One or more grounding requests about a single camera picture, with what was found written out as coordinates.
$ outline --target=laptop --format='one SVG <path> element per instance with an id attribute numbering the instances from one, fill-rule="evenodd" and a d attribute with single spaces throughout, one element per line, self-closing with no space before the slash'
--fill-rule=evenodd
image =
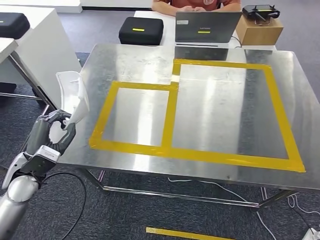
<path id="1" fill-rule="evenodd" d="M 242 12 L 177 12 L 177 43 L 229 43 Z"/>

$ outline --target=metal table surface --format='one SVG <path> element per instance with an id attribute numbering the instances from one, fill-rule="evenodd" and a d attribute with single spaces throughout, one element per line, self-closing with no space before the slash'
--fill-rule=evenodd
<path id="1" fill-rule="evenodd" d="M 306 172 L 97 150 L 89 146 L 89 139 L 112 81 L 170 84 L 174 58 L 271 66 Z M 77 125 L 76 136 L 59 159 L 60 164 L 295 191 L 320 190 L 319 103 L 293 52 L 97 44 L 81 74 L 88 91 L 90 113 Z M 103 138 L 159 146 L 168 100 L 168 91 L 120 88 L 110 115 L 105 116 L 107 124 Z M 54 131 L 51 135 L 55 138 Z M 183 65 L 172 146 L 288 157 L 265 76 L 257 69 Z"/>

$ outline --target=white desk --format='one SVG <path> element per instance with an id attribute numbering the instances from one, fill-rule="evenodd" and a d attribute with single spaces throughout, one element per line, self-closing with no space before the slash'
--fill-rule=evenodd
<path id="1" fill-rule="evenodd" d="M 161 14 L 155 11 L 136 11 L 134 13 L 136 18 L 149 18 L 149 19 L 162 19 L 164 24 L 163 36 L 161 41 L 161 45 L 171 45 L 175 46 L 176 43 L 176 19 L 173 16 L 168 16 Z M 234 37 L 238 38 L 237 33 L 235 31 L 233 33 Z M 201 47 L 201 45 L 212 45 L 213 47 L 217 48 L 223 48 L 223 49 L 234 49 L 235 47 L 240 46 L 238 40 L 232 37 L 229 43 L 196 43 L 196 42 L 185 42 L 188 45 L 196 45 L 195 47 Z M 276 50 L 275 46 L 242 46 L 244 49 L 257 49 L 257 50 Z"/>
<path id="2" fill-rule="evenodd" d="M 12 38 L 0 37 L 0 64 L 14 51 L 18 45 Z"/>
<path id="3" fill-rule="evenodd" d="M 79 64 L 54 8 L 1 5 L 0 12 L 23 13 L 30 29 L 17 40 L 0 38 L 0 82 L 26 84 L 10 62 L 11 55 L 55 107 L 61 106 L 57 72 L 80 72 Z"/>

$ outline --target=yellow tape rectangle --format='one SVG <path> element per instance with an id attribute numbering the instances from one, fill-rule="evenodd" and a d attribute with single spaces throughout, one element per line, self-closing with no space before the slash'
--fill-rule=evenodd
<path id="1" fill-rule="evenodd" d="M 271 101 L 273 105 L 273 109 L 275 113 L 280 132 L 288 153 L 288 159 L 172 147 L 172 139 L 174 135 L 181 65 L 242 68 L 263 71 L 266 77 L 266 85 L 269 89 Z M 103 139 L 103 130 L 106 124 L 107 124 L 109 115 L 111 113 L 119 88 L 169 92 L 161 146 L 141 145 Z M 89 139 L 89 145 L 93 149 L 129 154 L 141 154 L 163 158 L 202 161 L 208 163 L 229 164 L 245 167 L 286 170 L 301 173 L 306 171 L 303 161 L 301 160 L 299 150 L 296 145 L 294 137 L 291 132 L 291 125 L 287 118 L 285 107 L 282 104 L 282 98 L 272 74 L 272 68 L 270 66 L 263 64 L 174 59 L 172 69 L 172 78 L 170 85 L 113 81 L 111 84 L 111 87 L 109 90 L 104 105 L 102 107 L 101 112 L 100 113 L 100 116 L 95 125 L 91 137 Z"/>
<path id="2" fill-rule="evenodd" d="M 132 28 L 132 31 L 144 32 L 145 30 L 141 28 Z"/>
<path id="3" fill-rule="evenodd" d="M 146 227 L 146 233 L 184 238 L 184 239 L 194 239 L 194 240 L 232 240 L 230 238 L 202 235 L 202 234 L 183 232 L 183 231 L 166 230 L 166 229 L 153 228 L 153 227 Z"/>

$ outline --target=robotic arm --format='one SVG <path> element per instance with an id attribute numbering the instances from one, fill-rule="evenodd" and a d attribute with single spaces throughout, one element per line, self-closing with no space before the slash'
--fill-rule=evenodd
<path id="1" fill-rule="evenodd" d="M 29 201 L 73 140 L 76 133 L 75 123 L 69 124 L 57 143 L 49 138 L 54 122 L 59 121 L 64 129 L 63 121 L 70 116 L 63 110 L 56 110 L 38 117 L 26 142 L 26 151 L 19 153 L 11 164 L 2 184 L 2 189 L 7 192 L 0 197 L 0 240 L 11 239 Z"/>

